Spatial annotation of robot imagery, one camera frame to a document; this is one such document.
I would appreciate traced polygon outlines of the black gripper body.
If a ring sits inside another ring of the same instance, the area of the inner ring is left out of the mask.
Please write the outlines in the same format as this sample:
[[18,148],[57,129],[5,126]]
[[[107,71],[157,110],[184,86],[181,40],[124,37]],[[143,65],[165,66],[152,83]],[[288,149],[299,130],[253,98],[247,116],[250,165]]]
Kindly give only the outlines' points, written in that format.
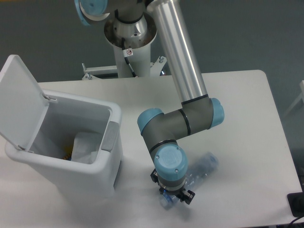
[[181,197],[185,190],[186,190],[185,187],[181,187],[181,188],[178,188],[178,189],[172,189],[172,188],[169,188],[169,187],[160,187],[159,188],[159,192],[161,194],[166,193],[168,195],[172,195],[172,196],[176,196],[176,197]]

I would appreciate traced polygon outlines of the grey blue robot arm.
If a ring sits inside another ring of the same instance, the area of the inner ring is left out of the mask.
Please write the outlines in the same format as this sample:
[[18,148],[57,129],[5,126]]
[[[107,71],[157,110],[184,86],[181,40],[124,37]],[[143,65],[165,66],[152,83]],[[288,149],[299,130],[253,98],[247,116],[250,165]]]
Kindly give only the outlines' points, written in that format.
[[176,202],[190,204],[194,187],[210,172],[211,158],[188,165],[177,141],[210,129],[224,121],[220,101],[210,98],[176,0],[76,0],[80,21],[91,25],[105,20],[104,35],[113,47],[120,78],[159,76],[151,63],[151,44],[161,39],[181,108],[165,114],[150,108],[137,124],[154,170],[151,179],[159,186],[160,203],[169,208]]

